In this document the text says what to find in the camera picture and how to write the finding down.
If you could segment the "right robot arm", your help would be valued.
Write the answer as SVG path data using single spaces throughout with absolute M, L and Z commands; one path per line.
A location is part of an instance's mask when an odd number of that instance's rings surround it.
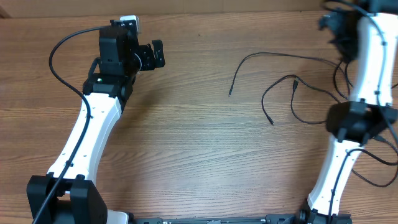
M 392 73 L 397 49 L 397 1 L 342 2 L 348 9 L 329 9 L 319 28 L 334 35 L 331 43 L 342 59 L 358 62 L 356 83 L 348 101 L 330 107 L 326 130 L 329 148 L 318 180 L 292 223 L 351 223 L 339 213 L 340 198 L 365 145 L 392 125 Z

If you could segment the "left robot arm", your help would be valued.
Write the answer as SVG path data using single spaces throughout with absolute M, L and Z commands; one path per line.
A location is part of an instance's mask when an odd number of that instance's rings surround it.
M 107 208 L 96 176 L 109 135 L 124 112 L 136 75 L 165 65 L 163 43 L 138 42 L 136 16 L 96 27 L 100 56 L 95 58 L 82 91 L 77 121 L 57 160 L 44 176 L 33 175 L 27 197 L 34 223 L 134 223 L 129 212 Z

